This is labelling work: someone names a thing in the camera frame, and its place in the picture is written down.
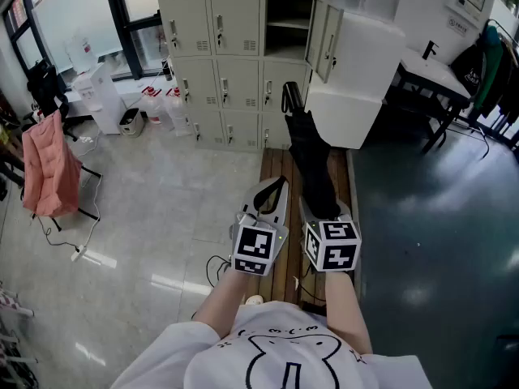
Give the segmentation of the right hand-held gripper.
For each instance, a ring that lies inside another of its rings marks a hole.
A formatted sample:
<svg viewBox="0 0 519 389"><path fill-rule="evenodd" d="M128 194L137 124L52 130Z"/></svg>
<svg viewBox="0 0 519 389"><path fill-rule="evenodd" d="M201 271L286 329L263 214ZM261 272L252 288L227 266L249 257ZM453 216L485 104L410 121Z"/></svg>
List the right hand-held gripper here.
<svg viewBox="0 0 519 389"><path fill-rule="evenodd" d="M362 239L352 220L350 208L337 202L337 220L315 220L306 200L299 197L299 213L305 226L303 250L314 269L321 272L353 271Z"/></svg>

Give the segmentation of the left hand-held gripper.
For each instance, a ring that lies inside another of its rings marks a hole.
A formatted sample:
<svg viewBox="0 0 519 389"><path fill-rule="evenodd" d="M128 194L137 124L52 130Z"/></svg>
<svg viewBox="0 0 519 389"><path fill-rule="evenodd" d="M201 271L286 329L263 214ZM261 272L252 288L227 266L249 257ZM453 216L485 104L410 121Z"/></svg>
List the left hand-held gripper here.
<svg viewBox="0 0 519 389"><path fill-rule="evenodd" d="M231 266L254 276L267 276L289 236L285 223L289 197L286 178L271 177L251 187L242 201L242 212L230 227L233 241Z"/></svg>

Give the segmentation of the black umbrella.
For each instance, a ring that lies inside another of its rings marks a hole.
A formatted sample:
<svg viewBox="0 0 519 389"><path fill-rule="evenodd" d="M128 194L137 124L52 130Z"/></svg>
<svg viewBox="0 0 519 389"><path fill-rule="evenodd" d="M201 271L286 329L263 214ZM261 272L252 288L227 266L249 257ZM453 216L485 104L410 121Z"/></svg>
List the black umbrella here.
<svg viewBox="0 0 519 389"><path fill-rule="evenodd" d="M290 134L290 154L302 179L302 197L316 218L334 220L341 209L328 172L331 147L320 137L311 111L304 109L294 81L283 84L281 110Z"/></svg>

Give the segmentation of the grey metal locker cabinet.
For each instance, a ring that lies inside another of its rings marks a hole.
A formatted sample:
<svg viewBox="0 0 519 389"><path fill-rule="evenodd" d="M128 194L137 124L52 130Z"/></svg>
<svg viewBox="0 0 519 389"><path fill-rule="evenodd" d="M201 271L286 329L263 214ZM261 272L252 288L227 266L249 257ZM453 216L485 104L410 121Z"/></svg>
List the grey metal locker cabinet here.
<svg viewBox="0 0 519 389"><path fill-rule="evenodd" d="M158 0L182 102L203 148L290 144L283 86L327 81L343 10L328 0Z"/></svg>

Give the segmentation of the person's right forearm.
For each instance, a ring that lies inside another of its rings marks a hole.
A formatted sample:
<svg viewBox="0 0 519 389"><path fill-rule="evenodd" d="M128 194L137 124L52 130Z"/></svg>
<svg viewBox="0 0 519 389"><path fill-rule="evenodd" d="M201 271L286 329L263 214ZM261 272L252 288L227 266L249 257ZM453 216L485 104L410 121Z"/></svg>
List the person's right forearm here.
<svg viewBox="0 0 519 389"><path fill-rule="evenodd" d="M325 275L328 329L361 355L372 354L371 339L350 276L332 271Z"/></svg>

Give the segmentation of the person's left forearm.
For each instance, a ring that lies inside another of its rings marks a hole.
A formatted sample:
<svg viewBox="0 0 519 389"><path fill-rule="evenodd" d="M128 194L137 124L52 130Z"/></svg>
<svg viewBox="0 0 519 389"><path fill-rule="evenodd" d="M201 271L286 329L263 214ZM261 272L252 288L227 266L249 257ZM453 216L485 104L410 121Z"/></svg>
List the person's left forearm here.
<svg viewBox="0 0 519 389"><path fill-rule="evenodd" d="M196 311L193 320L210 326L221 338L231 331L250 276L230 268Z"/></svg>

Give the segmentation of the brown wooden slatted bench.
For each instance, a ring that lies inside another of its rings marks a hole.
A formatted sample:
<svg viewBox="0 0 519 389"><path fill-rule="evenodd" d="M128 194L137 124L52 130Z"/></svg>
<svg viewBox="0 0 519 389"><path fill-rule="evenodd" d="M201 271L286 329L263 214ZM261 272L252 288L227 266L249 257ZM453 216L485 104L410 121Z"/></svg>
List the brown wooden slatted bench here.
<svg viewBox="0 0 519 389"><path fill-rule="evenodd" d="M354 192L354 177L349 175L350 154L346 150L333 149L328 156L328 172L337 197L350 210L358 227L358 205ZM314 273L310 261L304 254L303 228L299 196L302 193L300 173L290 153L286 150L267 148L264 150L260 180L283 175L289 183L289 198L285 226L289 236L276 262L267 276L253 276L249 281L246 297L260 295L265 301L284 301L314 314L325 315L325 274Z"/></svg>

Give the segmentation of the clear water jug red cap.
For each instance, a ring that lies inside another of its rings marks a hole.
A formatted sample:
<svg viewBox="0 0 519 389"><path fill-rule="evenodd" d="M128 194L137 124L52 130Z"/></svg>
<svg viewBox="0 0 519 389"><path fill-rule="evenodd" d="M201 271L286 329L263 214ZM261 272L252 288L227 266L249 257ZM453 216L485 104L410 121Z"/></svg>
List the clear water jug red cap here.
<svg viewBox="0 0 519 389"><path fill-rule="evenodd" d="M165 107L162 90L147 86L142 91L142 110L146 113L148 120L155 125L169 126L172 122Z"/></svg>
<svg viewBox="0 0 519 389"><path fill-rule="evenodd" d="M165 94L165 109L178 137L191 135L191 125L184 108L179 87L170 88Z"/></svg>

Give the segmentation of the person's white printed t-shirt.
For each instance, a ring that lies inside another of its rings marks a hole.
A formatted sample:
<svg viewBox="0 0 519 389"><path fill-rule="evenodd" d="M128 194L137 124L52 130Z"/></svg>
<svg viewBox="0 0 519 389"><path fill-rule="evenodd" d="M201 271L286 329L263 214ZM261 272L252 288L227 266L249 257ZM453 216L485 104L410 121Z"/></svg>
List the person's white printed t-shirt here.
<svg viewBox="0 0 519 389"><path fill-rule="evenodd" d="M359 354L284 302L238 309L221 338L209 325L168 326L111 389L432 389L414 355Z"/></svg>

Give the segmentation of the white waste bin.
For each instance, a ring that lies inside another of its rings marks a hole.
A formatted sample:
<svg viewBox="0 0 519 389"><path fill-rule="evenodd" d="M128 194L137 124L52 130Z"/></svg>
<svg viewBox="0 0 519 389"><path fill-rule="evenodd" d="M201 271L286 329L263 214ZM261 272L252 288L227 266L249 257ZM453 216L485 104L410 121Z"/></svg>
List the white waste bin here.
<svg viewBox="0 0 519 389"><path fill-rule="evenodd" d="M128 109L119 122L120 133L126 137L139 137L143 128L144 119L138 108Z"/></svg>

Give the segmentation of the black table with white top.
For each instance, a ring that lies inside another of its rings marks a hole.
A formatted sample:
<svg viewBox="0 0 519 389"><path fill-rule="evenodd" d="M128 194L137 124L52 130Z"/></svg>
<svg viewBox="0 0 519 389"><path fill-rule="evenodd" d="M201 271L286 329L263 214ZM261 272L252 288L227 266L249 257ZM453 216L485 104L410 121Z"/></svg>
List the black table with white top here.
<svg viewBox="0 0 519 389"><path fill-rule="evenodd" d="M434 118L439 123L437 130L429 131L429 139L422 148L426 154L435 144L444 144L448 127L470 105L470 94L448 66L425 59L409 48L401 55L397 73L398 84L388 89L384 104L392 110Z"/></svg>

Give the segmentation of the white water dispenser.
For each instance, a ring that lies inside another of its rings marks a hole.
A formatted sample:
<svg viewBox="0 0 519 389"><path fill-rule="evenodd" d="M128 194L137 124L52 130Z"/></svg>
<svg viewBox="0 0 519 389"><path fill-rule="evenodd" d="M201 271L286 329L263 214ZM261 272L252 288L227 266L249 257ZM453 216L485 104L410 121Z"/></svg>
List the white water dispenser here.
<svg viewBox="0 0 519 389"><path fill-rule="evenodd" d="M71 87L79 94L102 133L120 134L119 123L126 110L104 62L78 75Z"/></svg>

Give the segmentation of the black tote bag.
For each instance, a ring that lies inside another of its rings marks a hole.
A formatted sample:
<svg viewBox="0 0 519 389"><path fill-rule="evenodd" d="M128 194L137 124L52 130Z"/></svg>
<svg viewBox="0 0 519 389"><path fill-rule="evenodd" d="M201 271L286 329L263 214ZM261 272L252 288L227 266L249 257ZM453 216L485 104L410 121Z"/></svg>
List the black tote bag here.
<svg viewBox="0 0 519 389"><path fill-rule="evenodd" d="M451 71L471 97L477 95L486 71L486 56L477 45L471 45L449 65Z"/></svg>

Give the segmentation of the pink jacket on rack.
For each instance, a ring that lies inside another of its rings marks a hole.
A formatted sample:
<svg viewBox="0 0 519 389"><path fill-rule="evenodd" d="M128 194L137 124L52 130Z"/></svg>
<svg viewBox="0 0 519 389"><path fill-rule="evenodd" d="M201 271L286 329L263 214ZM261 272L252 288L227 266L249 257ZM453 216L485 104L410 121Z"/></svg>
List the pink jacket on rack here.
<svg viewBox="0 0 519 389"><path fill-rule="evenodd" d="M23 206L34 216L49 217L80 212L93 220L99 216L79 207L80 176L87 169L66 142L62 116L57 110L22 134L24 150Z"/></svg>

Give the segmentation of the green hanging garment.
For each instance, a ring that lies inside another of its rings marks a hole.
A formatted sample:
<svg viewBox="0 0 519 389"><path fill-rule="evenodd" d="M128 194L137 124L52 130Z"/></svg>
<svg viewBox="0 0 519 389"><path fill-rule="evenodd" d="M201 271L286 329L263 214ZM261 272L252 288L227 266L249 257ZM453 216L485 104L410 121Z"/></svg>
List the green hanging garment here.
<svg viewBox="0 0 519 389"><path fill-rule="evenodd" d="M481 109L494 82L504 51L499 33L496 27L492 25L486 26L483 34L478 39L477 45L482 50L486 61L481 85L474 99L474 108Z"/></svg>

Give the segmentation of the dark hanging garments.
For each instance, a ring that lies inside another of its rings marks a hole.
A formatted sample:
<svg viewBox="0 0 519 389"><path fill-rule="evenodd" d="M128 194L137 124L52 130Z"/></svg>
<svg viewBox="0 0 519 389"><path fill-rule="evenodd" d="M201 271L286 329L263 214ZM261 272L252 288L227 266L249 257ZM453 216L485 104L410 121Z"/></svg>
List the dark hanging garments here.
<svg viewBox="0 0 519 389"><path fill-rule="evenodd" d="M510 125L519 118L519 54L510 42L499 34L503 54L490 86L481 114L487 118L496 106Z"/></svg>

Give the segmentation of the clear water dispenser bottle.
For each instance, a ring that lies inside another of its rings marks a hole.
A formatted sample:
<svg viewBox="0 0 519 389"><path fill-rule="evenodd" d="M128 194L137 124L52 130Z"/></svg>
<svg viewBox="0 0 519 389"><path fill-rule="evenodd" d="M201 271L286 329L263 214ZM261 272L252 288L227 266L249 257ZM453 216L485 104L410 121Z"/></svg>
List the clear water dispenser bottle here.
<svg viewBox="0 0 519 389"><path fill-rule="evenodd" d="M94 54L86 36L75 34L64 43L66 55L77 75L89 72L97 65L98 57Z"/></svg>

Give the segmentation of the black office chair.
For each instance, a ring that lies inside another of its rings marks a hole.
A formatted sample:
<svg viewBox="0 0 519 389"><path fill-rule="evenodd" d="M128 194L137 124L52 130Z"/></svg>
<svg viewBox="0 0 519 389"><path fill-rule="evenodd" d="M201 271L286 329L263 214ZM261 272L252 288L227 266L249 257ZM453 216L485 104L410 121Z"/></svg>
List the black office chair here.
<svg viewBox="0 0 519 389"><path fill-rule="evenodd" d="M59 85L55 66L49 64L45 59L37 62L28 70L27 88L45 118L55 112L61 114L64 134L76 142L78 138L69 131L71 126L66 123L70 105L65 92Z"/></svg>

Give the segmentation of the small white wall sign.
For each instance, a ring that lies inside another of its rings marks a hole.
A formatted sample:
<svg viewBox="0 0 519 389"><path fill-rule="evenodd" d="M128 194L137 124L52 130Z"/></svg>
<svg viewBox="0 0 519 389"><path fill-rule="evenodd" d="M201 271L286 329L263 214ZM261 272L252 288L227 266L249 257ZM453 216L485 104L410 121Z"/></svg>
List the small white wall sign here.
<svg viewBox="0 0 519 389"><path fill-rule="evenodd" d="M465 36L469 30L469 25L459 20L457 17L450 15L447 20L447 26L461 36Z"/></svg>

